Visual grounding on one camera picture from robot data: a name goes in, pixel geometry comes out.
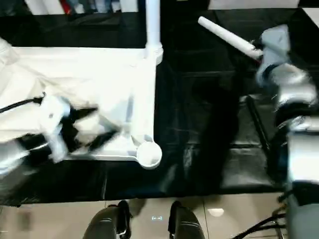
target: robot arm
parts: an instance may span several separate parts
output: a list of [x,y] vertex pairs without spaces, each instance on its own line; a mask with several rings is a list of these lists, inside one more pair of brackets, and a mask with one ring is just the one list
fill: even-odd
[[262,34],[263,59],[257,81],[275,101],[277,134],[271,143],[269,172],[285,172],[290,239],[319,236],[318,96],[307,72],[292,65],[288,28]]

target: black cable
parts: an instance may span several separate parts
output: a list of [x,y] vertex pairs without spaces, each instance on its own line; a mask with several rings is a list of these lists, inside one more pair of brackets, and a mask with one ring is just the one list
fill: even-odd
[[35,97],[35,98],[32,98],[32,99],[28,99],[28,100],[24,100],[24,101],[20,101],[20,102],[14,103],[12,105],[9,105],[7,107],[4,107],[4,108],[0,109],[0,114],[3,113],[3,112],[6,112],[6,111],[12,110],[12,109],[14,109],[16,107],[26,105],[28,103],[41,104],[42,99],[43,99],[43,97]]
[[269,226],[262,226],[259,227],[258,229],[253,230],[253,232],[248,232],[245,231],[241,234],[238,234],[235,238],[236,239],[243,239],[244,237],[248,236],[251,233],[259,232],[259,231],[264,231],[264,230],[269,230],[269,229],[283,229],[286,228],[286,225],[269,225]]
[[261,222],[257,223],[256,225],[252,226],[251,228],[249,228],[248,230],[244,231],[243,233],[241,234],[238,234],[237,236],[235,236],[234,238],[232,239],[243,239],[245,236],[247,236],[248,234],[251,234],[251,233],[254,233],[254,232],[257,232],[257,231],[260,231],[260,229],[262,230],[267,230],[267,229],[272,229],[272,228],[278,228],[279,225],[272,225],[271,228],[267,228],[267,226],[264,226],[264,224],[266,223],[269,223],[269,222],[272,222],[276,219],[279,219],[279,218],[284,218],[286,216],[285,213],[281,213],[281,214],[276,214],[276,215],[273,215],[265,220],[262,220]]

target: black tablecloth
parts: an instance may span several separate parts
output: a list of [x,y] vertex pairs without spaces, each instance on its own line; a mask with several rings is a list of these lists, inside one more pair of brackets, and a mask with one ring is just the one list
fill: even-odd
[[[1,202],[48,203],[213,193],[278,191],[266,173],[275,132],[270,99],[255,83],[256,65],[197,24],[199,16],[247,40],[289,26],[295,64],[318,82],[319,31],[302,9],[215,10],[162,14],[164,60],[157,68],[157,169],[134,162],[63,161],[45,165]],[[0,18],[0,36],[14,46],[143,48],[139,13]]]

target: white fabric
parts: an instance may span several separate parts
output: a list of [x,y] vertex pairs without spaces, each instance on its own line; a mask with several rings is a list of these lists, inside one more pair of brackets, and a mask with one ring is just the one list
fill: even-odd
[[[143,49],[12,48],[0,39],[0,108],[38,97],[66,97],[76,108],[98,106],[113,123],[126,120],[128,98]],[[27,104],[0,114],[0,142],[39,132],[39,106]],[[78,126],[97,133],[88,119]]]

